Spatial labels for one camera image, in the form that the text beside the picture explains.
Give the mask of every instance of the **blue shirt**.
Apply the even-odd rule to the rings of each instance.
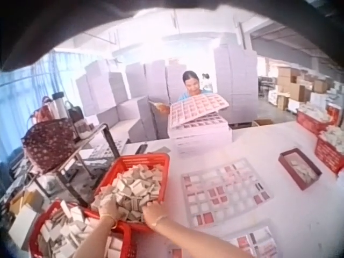
[[[206,93],[212,93],[212,92],[211,92],[211,91],[208,91],[208,90],[201,90],[200,93],[201,93],[201,94],[206,94]],[[187,98],[190,98],[190,97],[191,97],[191,95],[190,95],[189,93],[185,92],[185,93],[183,93],[183,94],[179,97],[178,101],[184,101],[184,100],[186,100]]]

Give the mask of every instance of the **woman's hair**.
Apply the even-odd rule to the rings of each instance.
[[[183,82],[185,83],[186,80],[191,78],[194,78],[199,81],[199,78],[194,71],[185,71],[183,74]]]

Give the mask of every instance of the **woman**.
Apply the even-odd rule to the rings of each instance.
[[[142,211],[146,224],[152,230],[168,238],[181,249],[187,250],[193,258],[252,258],[251,255],[224,240],[191,230],[170,220],[163,205],[156,201],[147,203]],[[101,219],[97,227],[82,242],[73,258],[104,257],[108,235],[119,218],[116,201],[107,200],[99,208],[99,215]]]
[[[183,74],[183,82],[187,88],[187,91],[179,97],[178,101],[183,101],[198,94],[211,93],[211,91],[200,89],[199,78],[194,71],[185,71]],[[157,109],[163,114],[170,113],[170,107],[164,104],[158,105]]]

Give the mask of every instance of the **bracelet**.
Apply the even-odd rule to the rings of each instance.
[[[154,223],[152,223],[152,227],[156,227],[160,220],[165,218],[167,218],[167,215],[161,215],[160,217],[158,217],[157,220]]]
[[[100,219],[102,219],[103,217],[110,217],[113,220],[114,226],[112,227],[112,229],[115,229],[117,227],[118,221],[115,220],[111,214],[108,214],[108,213],[102,214]]]

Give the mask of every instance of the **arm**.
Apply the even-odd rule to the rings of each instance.
[[[100,220],[97,227],[81,243],[73,258],[103,258],[106,241],[111,228],[118,220],[117,205],[114,199],[103,199],[99,206]]]
[[[156,232],[162,234],[194,258],[251,258],[252,256],[238,247],[215,236],[186,228],[166,217],[163,207],[148,203],[143,208],[145,221]]]

